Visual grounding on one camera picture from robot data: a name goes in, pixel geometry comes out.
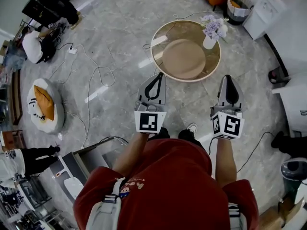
flower vase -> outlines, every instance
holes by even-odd
[[[212,49],[216,43],[216,40],[211,39],[209,36],[205,37],[205,40],[203,41],[202,45],[206,49]]]

gray marble floor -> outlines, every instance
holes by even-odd
[[[115,84],[108,88],[102,87],[98,73],[91,81],[90,94],[99,91],[89,102],[90,129],[85,145],[110,135],[129,140],[135,130],[133,108],[138,87],[155,69],[152,63],[138,67],[140,62],[148,61],[151,57],[150,51],[143,49],[142,45],[151,41],[160,26],[174,20],[173,14],[185,17],[195,12],[210,11],[212,7],[206,0],[72,0],[72,3],[81,8],[84,18],[75,30],[66,30],[61,45],[68,42],[82,44],[99,66],[112,70],[116,79]],[[201,16],[196,14],[188,19],[199,22]],[[171,136],[176,137],[180,130],[196,122],[199,126],[196,138],[208,150],[213,135],[210,106],[217,101],[222,76],[230,74],[239,82],[246,98],[244,133],[232,143],[235,161],[240,168],[263,132],[276,134],[285,127],[283,106],[279,97],[271,94],[272,85],[267,78],[268,71],[277,67],[278,62],[263,38],[253,41],[241,26],[229,25],[226,42],[221,40],[220,44],[221,64],[211,77],[197,83],[167,79],[168,113],[164,125]],[[66,115],[60,140],[58,135],[38,131],[31,123],[26,107],[27,93],[33,81],[41,77],[49,78],[65,58],[66,61],[51,81],[58,86],[65,110],[78,115],[88,125],[88,109],[84,100],[87,98],[89,78],[96,66],[85,56],[81,46],[77,48],[77,58],[66,54],[68,46],[65,46],[49,63],[35,65],[28,61],[22,69],[24,115],[20,128],[24,130],[28,147],[45,147],[57,143],[61,146],[61,155],[65,155],[82,146],[85,131],[79,119]],[[67,82],[58,84],[67,79],[75,58]],[[100,72],[103,83],[111,84],[113,79],[109,71],[101,69]],[[279,167],[287,156],[270,147],[271,139],[268,134],[264,136],[248,164],[238,174],[238,178],[250,180],[260,212],[275,204],[284,190]],[[113,149],[121,146],[118,141],[112,141]],[[213,167],[215,148],[214,141],[211,147]],[[67,218],[75,224],[72,204],[51,179],[51,171],[46,170],[40,178],[53,197],[55,206],[66,212]]]

round table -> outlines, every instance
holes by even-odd
[[[168,44],[175,40],[187,39],[198,44],[204,51],[206,55],[206,64],[201,73],[194,79],[180,79],[169,72],[167,72],[165,66],[163,65],[163,52]],[[197,82],[201,81],[217,69],[221,60],[221,47],[219,42],[214,45],[212,49],[206,49],[202,46],[205,39],[205,34],[203,33],[203,28],[201,24],[194,21],[178,20],[172,21],[164,26],[162,26],[153,36],[151,42],[151,54],[154,59],[156,66],[161,72],[166,76],[181,82]]]

white shirt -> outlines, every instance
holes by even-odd
[[[43,56],[42,47],[39,41],[39,32],[32,31],[24,36],[23,47],[29,60],[37,63]]]
[[[15,174],[21,174],[24,177],[24,156],[20,149],[14,149],[15,157],[7,157],[4,153],[0,154],[0,185],[4,187],[15,188]]]

red t-shirt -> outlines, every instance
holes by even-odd
[[[120,190],[118,230],[227,230],[228,202],[238,204],[248,230],[257,229],[258,207],[249,182],[221,188],[211,173],[210,157],[197,145],[180,139],[147,142]],[[73,206],[80,230],[86,228],[94,204],[111,194],[116,178],[122,177],[105,167],[91,173]]]

